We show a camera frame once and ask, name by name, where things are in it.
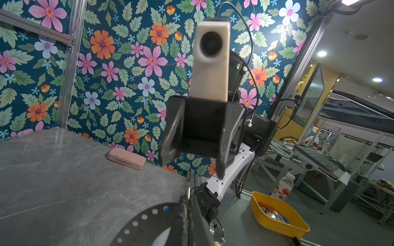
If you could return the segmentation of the large grey perforated keyring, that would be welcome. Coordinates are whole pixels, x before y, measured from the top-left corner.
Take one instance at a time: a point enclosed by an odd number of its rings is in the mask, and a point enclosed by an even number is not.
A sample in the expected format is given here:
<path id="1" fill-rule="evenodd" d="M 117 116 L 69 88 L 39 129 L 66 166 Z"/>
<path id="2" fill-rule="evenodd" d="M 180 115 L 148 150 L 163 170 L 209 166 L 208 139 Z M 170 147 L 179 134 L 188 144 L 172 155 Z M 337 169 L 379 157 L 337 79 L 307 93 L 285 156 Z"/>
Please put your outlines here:
<path id="1" fill-rule="evenodd" d="M 190 179 L 186 179 L 185 194 L 190 198 Z M 127 222 L 114 237 L 112 246 L 154 246 L 155 240 L 171 229 L 178 209 L 177 203 L 162 203 L 152 206 Z"/>

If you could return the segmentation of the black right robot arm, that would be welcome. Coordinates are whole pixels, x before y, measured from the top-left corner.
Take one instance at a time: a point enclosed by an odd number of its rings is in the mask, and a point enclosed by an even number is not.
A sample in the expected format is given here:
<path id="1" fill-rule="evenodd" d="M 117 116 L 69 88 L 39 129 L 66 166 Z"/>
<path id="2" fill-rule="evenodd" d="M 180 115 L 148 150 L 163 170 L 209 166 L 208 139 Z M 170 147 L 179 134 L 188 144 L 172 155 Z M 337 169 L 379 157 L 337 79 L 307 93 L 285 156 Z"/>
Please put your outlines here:
<path id="1" fill-rule="evenodd" d="M 228 100 L 236 95 L 247 64 L 232 51 L 195 55 L 190 96 L 172 96 L 167 102 L 167 125 L 159 148 L 161 166 L 182 153 L 215 159 L 216 170 L 194 192 L 203 216 L 213 220 L 232 181 L 250 168 L 269 147 L 276 123 L 249 106 Z"/>

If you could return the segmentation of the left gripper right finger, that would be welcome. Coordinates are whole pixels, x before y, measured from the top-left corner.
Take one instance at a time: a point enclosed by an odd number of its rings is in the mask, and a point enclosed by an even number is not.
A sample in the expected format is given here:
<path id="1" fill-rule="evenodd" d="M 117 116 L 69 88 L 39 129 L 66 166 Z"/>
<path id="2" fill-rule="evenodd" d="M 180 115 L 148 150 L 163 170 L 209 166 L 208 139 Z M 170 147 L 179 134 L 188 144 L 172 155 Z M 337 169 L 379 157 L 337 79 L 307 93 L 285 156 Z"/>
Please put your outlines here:
<path id="1" fill-rule="evenodd" d="M 188 207 L 188 245 L 214 246 L 213 235 L 206 219 L 201 213 L 198 199 L 192 194 Z"/>

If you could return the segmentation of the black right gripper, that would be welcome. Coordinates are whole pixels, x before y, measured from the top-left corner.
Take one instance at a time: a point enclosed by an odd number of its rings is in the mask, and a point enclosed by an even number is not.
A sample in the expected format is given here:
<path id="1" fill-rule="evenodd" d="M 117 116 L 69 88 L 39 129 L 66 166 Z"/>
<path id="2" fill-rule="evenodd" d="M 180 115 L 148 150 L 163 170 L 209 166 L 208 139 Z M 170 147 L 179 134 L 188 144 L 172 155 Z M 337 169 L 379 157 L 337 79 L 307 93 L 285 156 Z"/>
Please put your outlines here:
<path id="1" fill-rule="evenodd" d="M 240 103 L 170 97 L 159 165 L 171 164 L 181 153 L 208 156 L 216 158 L 216 174 L 222 180 L 239 151 L 245 121 L 246 107 Z"/>

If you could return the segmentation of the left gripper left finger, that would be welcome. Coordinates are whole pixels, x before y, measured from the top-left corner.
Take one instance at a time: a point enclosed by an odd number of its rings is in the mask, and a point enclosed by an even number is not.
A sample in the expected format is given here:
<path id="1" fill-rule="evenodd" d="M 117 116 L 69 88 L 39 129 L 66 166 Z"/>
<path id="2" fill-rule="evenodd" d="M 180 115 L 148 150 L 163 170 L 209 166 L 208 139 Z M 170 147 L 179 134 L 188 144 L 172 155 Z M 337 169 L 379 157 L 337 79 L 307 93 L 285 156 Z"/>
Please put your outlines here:
<path id="1" fill-rule="evenodd" d="M 165 246 L 189 245 L 189 199 L 181 196 Z"/>

